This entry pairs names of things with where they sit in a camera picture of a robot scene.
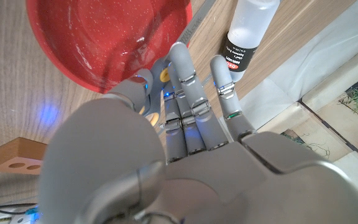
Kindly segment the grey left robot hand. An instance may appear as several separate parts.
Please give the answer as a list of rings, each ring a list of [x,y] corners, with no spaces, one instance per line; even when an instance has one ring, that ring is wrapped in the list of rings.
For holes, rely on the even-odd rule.
[[[231,113],[227,137],[214,118],[187,46],[170,68],[198,122],[205,149],[176,142],[168,162],[139,113],[151,88],[138,72],[81,105],[57,129],[39,180],[41,223],[358,223],[358,191],[315,152],[255,131]]]

